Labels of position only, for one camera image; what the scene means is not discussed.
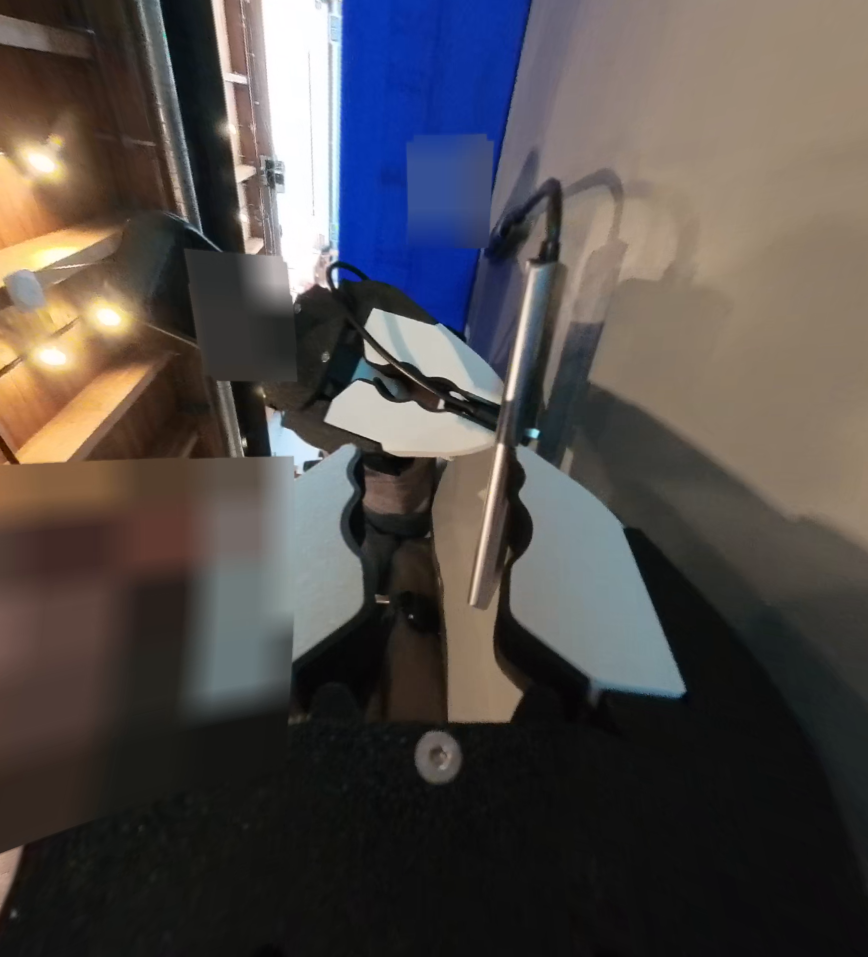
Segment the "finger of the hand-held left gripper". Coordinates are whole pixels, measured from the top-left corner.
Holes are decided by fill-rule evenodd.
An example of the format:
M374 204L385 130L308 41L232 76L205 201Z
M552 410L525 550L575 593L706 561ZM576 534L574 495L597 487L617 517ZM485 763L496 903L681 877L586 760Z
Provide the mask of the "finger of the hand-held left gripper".
M368 334L401 365L431 380L452 403L498 408L503 382L493 367L452 330L438 322L373 308ZM442 408L443 400L399 372L373 345L363 343L363 381L395 401L412 400L425 408Z
M493 432L413 400L395 401L376 382L356 380L329 404L325 423L379 444L400 458L455 459L489 449Z

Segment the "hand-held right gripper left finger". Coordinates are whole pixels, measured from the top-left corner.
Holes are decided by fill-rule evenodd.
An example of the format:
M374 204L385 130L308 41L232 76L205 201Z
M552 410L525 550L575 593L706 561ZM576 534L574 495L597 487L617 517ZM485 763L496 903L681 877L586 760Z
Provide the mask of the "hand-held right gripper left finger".
M296 479L291 541L292 665L306 667L367 621L376 576L355 534L361 450L345 445Z

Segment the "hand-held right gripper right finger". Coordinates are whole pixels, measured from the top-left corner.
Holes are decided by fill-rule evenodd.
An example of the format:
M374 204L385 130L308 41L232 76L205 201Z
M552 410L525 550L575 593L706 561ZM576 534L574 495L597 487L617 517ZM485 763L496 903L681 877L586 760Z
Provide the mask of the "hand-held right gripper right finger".
M534 451L516 461L499 663L520 685L546 685L570 703L605 692L681 699L686 684L622 523Z

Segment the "silver usb hub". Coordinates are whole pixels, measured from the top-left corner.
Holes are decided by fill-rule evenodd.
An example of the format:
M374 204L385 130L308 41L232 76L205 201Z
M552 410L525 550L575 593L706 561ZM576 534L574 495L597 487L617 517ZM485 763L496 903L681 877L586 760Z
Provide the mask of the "silver usb hub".
M505 529L517 452L540 435L551 315L562 290L563 274L563 264L557 259L536 258L527 264L467 598L469 606L480 611L492 600L507 552Z

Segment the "round ceiling lamp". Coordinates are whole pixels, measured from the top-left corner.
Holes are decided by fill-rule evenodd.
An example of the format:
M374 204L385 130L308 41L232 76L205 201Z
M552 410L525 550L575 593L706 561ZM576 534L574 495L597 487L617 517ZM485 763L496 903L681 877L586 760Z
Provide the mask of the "round ceiling lamp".
M105 298L92 299L85 307L84 317L93 331L108 340L124 340L131 332L129 313Z
M57 184L66 178L66 143L56 135L36 141L20 141L11 154L17 170L36 183Z
M66 374L79 367L76 348L63 337L45 338L31 350L29 361L39 370Z

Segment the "blue plastic bin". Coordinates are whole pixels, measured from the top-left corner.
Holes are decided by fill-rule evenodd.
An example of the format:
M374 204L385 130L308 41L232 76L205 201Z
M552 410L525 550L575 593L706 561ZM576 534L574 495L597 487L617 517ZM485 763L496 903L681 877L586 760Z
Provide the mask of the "blue plastic bin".
M343 3L340 257L459 332L530 6Z

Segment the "grey metal pipe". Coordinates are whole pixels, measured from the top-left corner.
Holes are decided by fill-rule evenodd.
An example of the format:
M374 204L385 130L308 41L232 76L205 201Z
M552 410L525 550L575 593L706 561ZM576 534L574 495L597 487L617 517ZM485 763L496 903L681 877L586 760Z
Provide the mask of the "grey metal pipe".
M129 6L153 116L155 151L170 207L200 231L200 210L162 4L159 1L131 1Z

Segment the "small white ceiling sensor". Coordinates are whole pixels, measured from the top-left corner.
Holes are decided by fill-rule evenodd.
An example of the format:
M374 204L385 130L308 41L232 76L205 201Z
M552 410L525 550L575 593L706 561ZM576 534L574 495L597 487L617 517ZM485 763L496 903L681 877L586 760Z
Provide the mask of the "small white ceiling sensor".
M16 270L4 277L4 288L11 306L24 313L36 313L46 307L44 289L31 270Z

